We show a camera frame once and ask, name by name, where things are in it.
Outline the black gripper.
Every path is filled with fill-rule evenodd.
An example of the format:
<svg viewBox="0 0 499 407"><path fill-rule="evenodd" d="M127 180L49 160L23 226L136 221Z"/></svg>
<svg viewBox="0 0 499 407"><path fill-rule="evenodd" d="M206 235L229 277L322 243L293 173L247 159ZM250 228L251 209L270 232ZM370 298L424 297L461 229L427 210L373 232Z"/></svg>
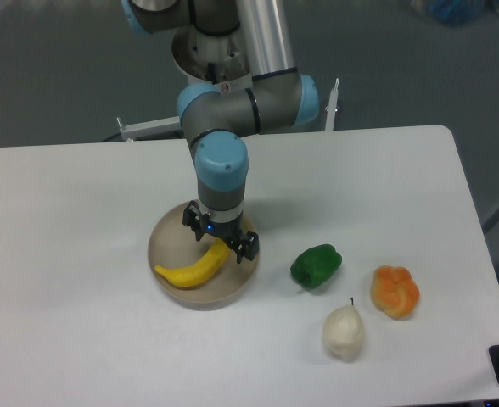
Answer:
<svg viewBox="0 0 499 407"><path fill-rule="evenodd" d="M200 211L196 201L190 201L182 213L182 224L189 227L199 242L204 234L220 238L235 254L236 261L253 261L260 252L259 235L254 231L242 231L243 214L228 222L215 222L208 213Z"/></svg>

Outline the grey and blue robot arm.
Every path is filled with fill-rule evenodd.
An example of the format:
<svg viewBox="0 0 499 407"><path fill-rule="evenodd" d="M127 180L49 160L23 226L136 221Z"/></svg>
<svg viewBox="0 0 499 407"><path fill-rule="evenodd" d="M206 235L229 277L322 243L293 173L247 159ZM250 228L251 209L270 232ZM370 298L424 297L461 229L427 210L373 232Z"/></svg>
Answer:
<svg viewBox="0 0 499 407"><path fill-rule="evenodd" d="M305 124L317 117L315 81L299 73L281 1L125 1L129 25L146 34L191 30L201 38L197 52L207 72L177 98L177 115L198 180L197 201L183 211L182 223L196 239L220 238L238 260L253 260L259 237L242 229L249 157L244 137ZM251 83L222 92L217 70L222 57L203 49L213 40L231 42Z"/></svg>

